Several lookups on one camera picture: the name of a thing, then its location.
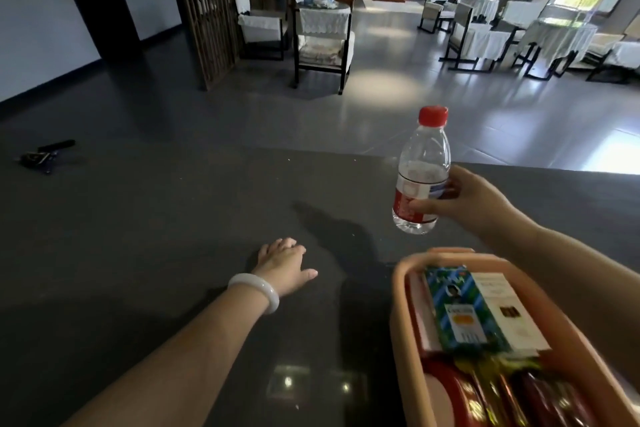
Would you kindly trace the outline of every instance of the plastic bin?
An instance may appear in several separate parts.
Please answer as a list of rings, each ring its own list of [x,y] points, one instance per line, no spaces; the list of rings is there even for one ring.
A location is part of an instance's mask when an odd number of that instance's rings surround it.
[[[423,269],[425,264],[464,264],[472,272],[503,273],[551,346],[551,350],[540,354],[544,365],[578,386],[601,427],[640,426],[620,384],[587,338],[523,271],[495,255],[474,253],[468,248],[432,248],[422,255],[421,262],[422,265],[415,261],[401,262],[392,279],[391,341],[409,427],[437,427],[404,290],[406,274]]]

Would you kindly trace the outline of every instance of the white bangle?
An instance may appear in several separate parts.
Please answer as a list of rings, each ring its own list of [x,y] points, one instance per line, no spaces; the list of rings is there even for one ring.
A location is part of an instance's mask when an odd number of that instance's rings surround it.
[[[228,287],[231,287],[234,284],[245,284],[247,286],[255,287],[261,293],[267,296],[269,300],[269,307],[264,312],[265,314],[271,314],[272,312],[275,312],[275,310],[278,308],[278,305],[280,304],[280,296],[271,286],[271,284],[264,278],[258,277],[257,275],[254,275],[252,273],[239,273],[231,277]]]

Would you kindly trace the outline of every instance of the bottle on table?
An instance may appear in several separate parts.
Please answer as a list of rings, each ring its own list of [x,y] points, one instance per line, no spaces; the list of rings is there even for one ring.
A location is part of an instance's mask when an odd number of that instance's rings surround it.
[[[448,114],[446,107],[421,108],[420,125],[400,154],[392,215],[396,226],[406,233],[424,235],[438,219],[436,215],[412,211],[409,203],[414,199],[437,199],[444,191],[451,167],[449,141],[444,133]]]

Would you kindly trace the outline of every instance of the person's left hand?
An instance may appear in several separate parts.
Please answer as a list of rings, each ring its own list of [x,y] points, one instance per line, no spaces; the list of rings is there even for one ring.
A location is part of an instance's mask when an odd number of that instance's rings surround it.
[[[262,245],[258,265],[252,273],[264,278],[280,297],[284,297],[318,275],[317,270],[300,269],[306,251],[302,245],[296,245],[293,238],[278,238],[270,245]]]

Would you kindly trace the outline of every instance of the hand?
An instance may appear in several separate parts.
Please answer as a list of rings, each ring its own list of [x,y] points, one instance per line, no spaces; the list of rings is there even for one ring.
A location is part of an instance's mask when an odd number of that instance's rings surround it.
[[[517,225],[535,225],[493,184],[459,165],[451,167],[447,188],[440,199],[414,199],[409,207],[452,218],[484,241],[522,228]]]
[[[300,269],[306,251],[302,245],[296,245],[293,238],[278,238],[271,245],[262,245],[258,265],[252,273],[264,278],[280,297],[284,297],[318,275],[317,270]]]

